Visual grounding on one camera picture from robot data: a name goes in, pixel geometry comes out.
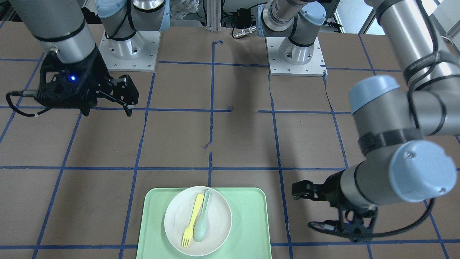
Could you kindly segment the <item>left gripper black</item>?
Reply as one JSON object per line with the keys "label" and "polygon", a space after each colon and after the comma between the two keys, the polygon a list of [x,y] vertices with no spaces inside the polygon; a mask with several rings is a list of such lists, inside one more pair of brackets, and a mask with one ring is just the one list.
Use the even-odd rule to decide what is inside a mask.
{"label": "left gripper black", "polygon": [[347,202],[340,185],[343,172],[330,175],[323,184],[314,184],[309,180],[293,183],[292,197],[295,200],[327,201],[332,208],[343,209]]}

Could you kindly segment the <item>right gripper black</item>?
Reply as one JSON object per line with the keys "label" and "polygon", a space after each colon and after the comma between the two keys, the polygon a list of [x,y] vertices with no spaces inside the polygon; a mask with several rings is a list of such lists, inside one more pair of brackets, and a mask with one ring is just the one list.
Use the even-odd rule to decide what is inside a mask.
{"label": "right gripper black", "polygon": [[36,101],[46,108],[77,108],[87,117],[105,98],[123,107],[128,117],[138,103],[139,92],[129,75],[110,76],[97,46],[82,61],[63,63],[49,51],[40,68]]}

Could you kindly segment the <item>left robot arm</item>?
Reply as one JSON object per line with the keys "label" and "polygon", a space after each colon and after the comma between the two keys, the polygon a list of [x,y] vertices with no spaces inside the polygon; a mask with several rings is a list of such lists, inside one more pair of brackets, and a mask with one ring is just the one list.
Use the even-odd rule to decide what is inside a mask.
{"label": "left robot arm", "polygon": [[459,56],[452,53],[419,0],[367,0],[389,38],[405,92],[389,75],[364,79],[349,92],[365,156],[323,184],[292,185],[295,199],[328,201],[364,213],[375,206],[420,202],[450,192],[456,166],[426,136],[459,134]]}

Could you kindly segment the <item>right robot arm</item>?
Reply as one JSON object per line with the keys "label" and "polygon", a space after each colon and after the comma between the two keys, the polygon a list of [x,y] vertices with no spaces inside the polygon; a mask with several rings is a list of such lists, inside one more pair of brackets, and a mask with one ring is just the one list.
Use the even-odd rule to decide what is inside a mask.
{"label": "right robot arm", "polygon": [[[38,89],[5,95],[15,113],[37,117],[52,108],[76,108],[88,116],[104,98],[132,115],[139,92],[129,75],[110,75],[76,0],[11,0],[10,4],[45,52]],[[96,10],[119,59],[146,52],[141,31],[166,31],[170,26],[169,0],[97,0]]]}

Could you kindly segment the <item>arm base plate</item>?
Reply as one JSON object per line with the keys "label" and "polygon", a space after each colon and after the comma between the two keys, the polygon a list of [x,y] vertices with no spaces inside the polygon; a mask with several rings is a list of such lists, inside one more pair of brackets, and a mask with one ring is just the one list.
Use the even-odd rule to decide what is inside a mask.
{"label": "arm base plate", "polygon": [[98,48],[109,71],[154,72],[160,39],[159,31],[138,31],[125,41],[109,40],[103,34]]}
{"label": "arm base plate", "polygon": [[266,46],[272,76],[328,75],[318,38],[313,45],[301,47],[296,46],[287,37],[267,37]]}

